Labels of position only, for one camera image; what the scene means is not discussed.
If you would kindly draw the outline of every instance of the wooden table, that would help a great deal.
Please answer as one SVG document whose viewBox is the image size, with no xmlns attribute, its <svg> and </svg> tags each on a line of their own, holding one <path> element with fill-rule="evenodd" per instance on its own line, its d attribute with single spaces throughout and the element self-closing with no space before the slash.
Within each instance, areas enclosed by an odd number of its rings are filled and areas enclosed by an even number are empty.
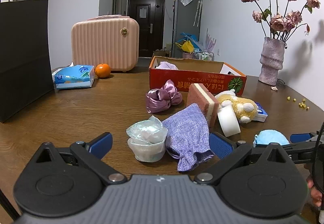
<svg viewBox="0 0 324 224">
<path fill-rule="evenodd" d="M 9 200 L 13 185 L 22 169 L 45 141 L 57 147 L 71 143 L 90 141 L 103 132 L 114 137 L 112 150 L 103 161 L 116 170 L 131 174 L 178 174 L 177 161 L 165 154 L 159 162 L 149 164 L 138 162 L 127 145 L 126 129 L 132 124 L 148 119 L 145 108 L 145 93 L 149 90 L 147 68 L 135 68 L 129 73 L 114 73 L 111 78 L 95 80 L 91 89 L 76 89 L 51 92 L 30 104 L 5 124 L 0 124 L 0 187 Z M 156 114 L 160 120 L 185 108 L 187 93 L 182 93 L 183 102 L 169 110 Z M 251 143 L 255 134 L 265 129 L 275 129 L 289 138 L 292 133 L 306 133 L 320 128 L 324 113 L 310 101 L 308 111 L 298 103 L 302 95 L 289 87 L 270 86 L 258 82 L 257 77 L 248 77 L 244 97 L 259 102 L 268 112 L 265 123 L 251 122 L 241 125 L 241 133 L 232 136 L 233 141 L 245 140 Z M 217 124 L 214 131 L 220 132 Z M 217 158 L 200 165 L 191 172 L 196 175 L 212 165 Z M 303 215 L 315 223 L 314 214 L 305 208 Z M 10 223 L 5 211 L 0 209 L 0 222 Z"/>
</svg>

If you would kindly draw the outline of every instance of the purple cloth in box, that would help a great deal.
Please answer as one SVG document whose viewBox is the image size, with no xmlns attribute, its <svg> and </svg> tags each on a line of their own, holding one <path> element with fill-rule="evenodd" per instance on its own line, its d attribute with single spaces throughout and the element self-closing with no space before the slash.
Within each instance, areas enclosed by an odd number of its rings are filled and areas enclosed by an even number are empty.
<svg viewBox="0 0 324 224">
<path fill-rule="evenodd" d="M 166 148 L 169 153 L 179 154 L 170 154 L 179 159 L 179 172 L 193 170 L 214 156 L 209 148 L 206 118 L 196 103 L 167 118 L 162 124 L 168 129 Z"/>
</svg>

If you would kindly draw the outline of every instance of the doorway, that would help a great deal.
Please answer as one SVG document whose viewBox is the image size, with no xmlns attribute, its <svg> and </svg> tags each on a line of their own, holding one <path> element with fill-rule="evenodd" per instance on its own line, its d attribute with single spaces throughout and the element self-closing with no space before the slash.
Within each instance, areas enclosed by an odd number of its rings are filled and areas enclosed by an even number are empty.
<svg viewBox="0 0 324 224">
<path fill-rule="evenodd" d="M 112 14 L 122 14 L 123 0 L 112 0 Z"/>
<path fill-rule="evenodd" d="M 140 26 L 139 56 L 151 58 L 163 48 L 165 0 L 128 0 L 128 16 Z"/>
</svg>

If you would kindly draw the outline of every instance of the vase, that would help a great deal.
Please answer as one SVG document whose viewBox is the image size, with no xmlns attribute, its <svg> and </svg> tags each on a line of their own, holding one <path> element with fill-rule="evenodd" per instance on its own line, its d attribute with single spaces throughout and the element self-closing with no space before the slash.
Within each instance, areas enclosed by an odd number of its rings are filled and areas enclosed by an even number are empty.
<svg viewBox="0 0 324 224">
<path fill-rule="evenodd" d="M 262 64 L 259 81 L 275 86 L 278 79 L 278 71 L 283 68 L 286 43 L 270 38 L 264 38 L 260 63 Z"/>
</svg>

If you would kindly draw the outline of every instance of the suitcase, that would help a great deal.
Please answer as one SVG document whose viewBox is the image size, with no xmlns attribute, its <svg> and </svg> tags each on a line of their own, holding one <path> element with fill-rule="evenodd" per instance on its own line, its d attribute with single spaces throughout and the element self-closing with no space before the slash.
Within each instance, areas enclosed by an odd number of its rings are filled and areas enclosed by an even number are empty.
<svg viewBox="0 0 324 224">
<path fill-rule="evenodd" d="M 108 64 L 113 71 L 129 71 L 138 61 L 139 25 L 128 16 L 99 16 L 72 28 L 75 65 Z"/>
</svg>

